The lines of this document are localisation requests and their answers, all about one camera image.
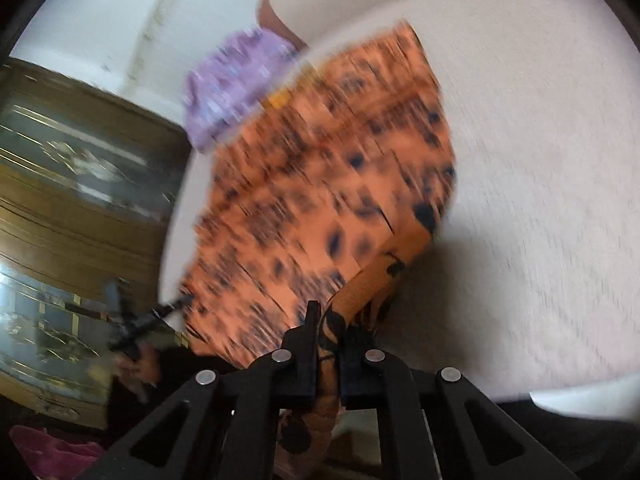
purple patterned garment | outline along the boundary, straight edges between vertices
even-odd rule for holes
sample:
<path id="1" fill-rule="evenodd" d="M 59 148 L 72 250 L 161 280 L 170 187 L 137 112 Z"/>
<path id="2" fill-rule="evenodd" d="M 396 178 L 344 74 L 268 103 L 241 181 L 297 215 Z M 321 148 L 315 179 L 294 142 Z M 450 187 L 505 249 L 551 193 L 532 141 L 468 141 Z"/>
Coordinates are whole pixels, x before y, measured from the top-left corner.
<path id="1" fill-rule="evenodd" d="M 236 32 L 187 76 L 184 129 L 197 150 L 241 123 L 293 64 L 295 47 L 265 28 Z"/>

orange cloth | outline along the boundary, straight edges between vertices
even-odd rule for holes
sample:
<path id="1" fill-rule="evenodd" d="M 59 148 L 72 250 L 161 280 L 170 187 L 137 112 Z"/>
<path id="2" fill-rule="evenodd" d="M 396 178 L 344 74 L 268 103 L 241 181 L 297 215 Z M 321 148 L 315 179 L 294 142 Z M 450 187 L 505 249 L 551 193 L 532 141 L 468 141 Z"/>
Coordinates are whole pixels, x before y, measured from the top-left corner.
<path id="1" fill-rule="evenodd" d="M 307 301 L 322 304 L 318 402 L 283 418 L 276 462 L 286 476 L 308 471 L 328 444 L 342 333 L 351 322 L 373 328 L 398 274 L 430 243 L 454 182 L 438 83 L 407 23 L 318 75 L 219 150 L 185 281 L 191 348 L 239 367 L 279 348 Z M 287 424 L 311 433 L 307 450 L 289 452 Z"/>

folded orange garment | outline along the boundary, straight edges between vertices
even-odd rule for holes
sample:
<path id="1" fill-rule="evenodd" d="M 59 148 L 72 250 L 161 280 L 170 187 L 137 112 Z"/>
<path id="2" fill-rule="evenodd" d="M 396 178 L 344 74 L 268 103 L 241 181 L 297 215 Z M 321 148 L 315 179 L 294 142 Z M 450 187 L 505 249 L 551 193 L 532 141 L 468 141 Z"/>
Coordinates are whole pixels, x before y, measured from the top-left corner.
<path id="1" fill-rule="evenodd" d="M 284 416 L 279 474 L 308 469 L 328 443 L 340 338 L 349 323 L 375 326 L 430 243 L 453 163 L 438 83 L 407 23 L 332 57 L 219 150 L 185 279 L 191 348 L 247 367 L 302 323 L 307 301 L 323 307 L 318 402 Z M 310 434 L 305 449 L 287 425 Z"/>

purple fabric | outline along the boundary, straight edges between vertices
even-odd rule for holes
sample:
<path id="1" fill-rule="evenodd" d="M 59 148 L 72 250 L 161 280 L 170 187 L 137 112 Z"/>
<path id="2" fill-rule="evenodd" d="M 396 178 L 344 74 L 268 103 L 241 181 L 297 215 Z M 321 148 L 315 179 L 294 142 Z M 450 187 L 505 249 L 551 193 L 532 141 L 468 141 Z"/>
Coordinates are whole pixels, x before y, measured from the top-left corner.
<path id="1" fill-rule="evenodd" d="M 184 129 L 191 145 L 203 150 L 241 123 L 293 64 L 295 53 L 289 41 L 260 27 L 227 38 L 187 76 Z"/>
<path id="2" fill-rule="evenodd" d="M 31 472 L 40 478 L 72 480 L 104 454 L 95 442 L 69 444 L 25 426 L 12 427 L 9 436 Z"/>

orange spotted cloth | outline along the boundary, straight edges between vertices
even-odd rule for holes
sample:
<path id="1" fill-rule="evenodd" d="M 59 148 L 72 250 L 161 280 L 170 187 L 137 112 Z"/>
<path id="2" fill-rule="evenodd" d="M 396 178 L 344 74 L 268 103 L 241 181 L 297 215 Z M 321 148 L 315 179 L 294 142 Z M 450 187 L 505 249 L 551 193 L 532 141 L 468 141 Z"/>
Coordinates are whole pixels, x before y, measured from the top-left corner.
<path id="1" fill-rule="evenodd" d="M 332 297 L 329 317 L 372 328 L 431 241 L 453 163 L 438 84 L 407 23 L 332 57 L 218 151 L 184 283 L 193 351 L 247 367 L 303 322 L 307 301 L 326 310 Z M 338 338 L 321 337 L 325 350 Z"/>

